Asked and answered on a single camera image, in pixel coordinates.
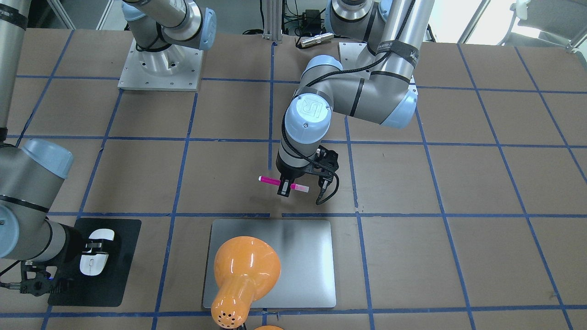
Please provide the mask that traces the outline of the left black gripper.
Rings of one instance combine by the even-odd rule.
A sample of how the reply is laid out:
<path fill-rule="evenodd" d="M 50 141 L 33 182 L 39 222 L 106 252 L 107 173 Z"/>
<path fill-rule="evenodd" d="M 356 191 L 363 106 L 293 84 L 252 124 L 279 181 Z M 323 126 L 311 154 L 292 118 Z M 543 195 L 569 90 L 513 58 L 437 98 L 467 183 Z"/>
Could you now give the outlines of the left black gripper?
<path fill-rule="evenodd" d="M 280 173 L 277 194 L 283 197 L 289 197 L 291 193 L 291 185 L 296 178 L 302 177 L 305 173 L 303 168 L 291 167 L 289 165 L 277 165 L 277 170 Z"/>

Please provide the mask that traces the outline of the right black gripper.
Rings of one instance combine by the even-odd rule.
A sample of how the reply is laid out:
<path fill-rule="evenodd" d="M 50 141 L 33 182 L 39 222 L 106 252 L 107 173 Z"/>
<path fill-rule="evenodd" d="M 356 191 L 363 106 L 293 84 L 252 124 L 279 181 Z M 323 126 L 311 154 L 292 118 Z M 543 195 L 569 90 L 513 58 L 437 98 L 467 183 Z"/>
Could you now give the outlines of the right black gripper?
<path fill-rule="evenodd" d="M 80 266 L 81 256 L 94 257 L 97 253 L 114 253 L 114 241 L 91 241 L 73 227 L 64 227 L 65 243 L 57 255 L 57 266 Z"/>

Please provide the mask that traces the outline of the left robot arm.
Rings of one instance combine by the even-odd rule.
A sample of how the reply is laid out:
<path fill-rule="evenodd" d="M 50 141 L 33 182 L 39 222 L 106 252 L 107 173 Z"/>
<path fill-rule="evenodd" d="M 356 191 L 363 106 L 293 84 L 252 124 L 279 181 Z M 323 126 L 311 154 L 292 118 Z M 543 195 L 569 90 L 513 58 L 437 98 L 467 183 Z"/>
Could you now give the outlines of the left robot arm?
<path fill-rule="evenodd" d="M 318 178 L 316 204 L 339 184 L 338 155 L 321 146 L 333 113 L 402 129 L 411 121 L 417 92 L 410 86 L 434 1 L 331 0 L 325 24 L 335 35 L 365 43 L 355 68 L 330 55 L 312 58 L 282 117 L 277 193 L 288 197 L 295 180 Z"/>

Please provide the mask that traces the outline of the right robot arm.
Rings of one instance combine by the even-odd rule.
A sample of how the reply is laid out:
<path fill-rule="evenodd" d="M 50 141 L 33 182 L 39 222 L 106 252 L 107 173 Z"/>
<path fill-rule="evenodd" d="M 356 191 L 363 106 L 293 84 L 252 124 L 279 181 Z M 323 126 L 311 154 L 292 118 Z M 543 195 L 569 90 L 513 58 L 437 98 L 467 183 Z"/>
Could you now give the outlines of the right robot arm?
<path fill-rule="evenodd" d="M 66 230 L 46 219 L 73 164 L 69 150 L 40 138 L 6 144 L 29 0 L 1 2 L 1 247 L 2 258 L 48 261 L 66 244 Z M 215 41 L 217 17 L 194 0 L 124 0 L 133 33 L 119 81 L 124 90 L 195 91 L 203 52 Z"/>

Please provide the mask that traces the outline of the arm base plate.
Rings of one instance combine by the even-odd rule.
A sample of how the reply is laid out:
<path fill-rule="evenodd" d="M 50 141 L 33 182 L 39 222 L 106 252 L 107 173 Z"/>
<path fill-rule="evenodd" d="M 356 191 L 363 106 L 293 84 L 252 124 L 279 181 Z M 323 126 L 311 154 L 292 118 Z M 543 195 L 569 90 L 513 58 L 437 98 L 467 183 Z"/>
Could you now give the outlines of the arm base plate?
<path fill-rule="evenodd" d="M 339 56 L 340 62 L 343 65 L 344 70 L 350 70 L 360 67 L 365 67 L 372 62 L 375 62 L 375 57 L 367 49 L 368 44 L 364 42 L 351 43 L 351 42 L 340 42 L 339 43 Z M 352 73 L 357 77 L 369 79 L 369 71 L 360 71 Z M 417 86 L 413 75 L 410 77 L 409 90 L 418 95 Z"/>
<path fill-rule="evenodd" d="M 161 52 L 139 52 L 133 40 L 118 87 L 135 91 L 197 92 L 204 51 L 172 44 Z"/>

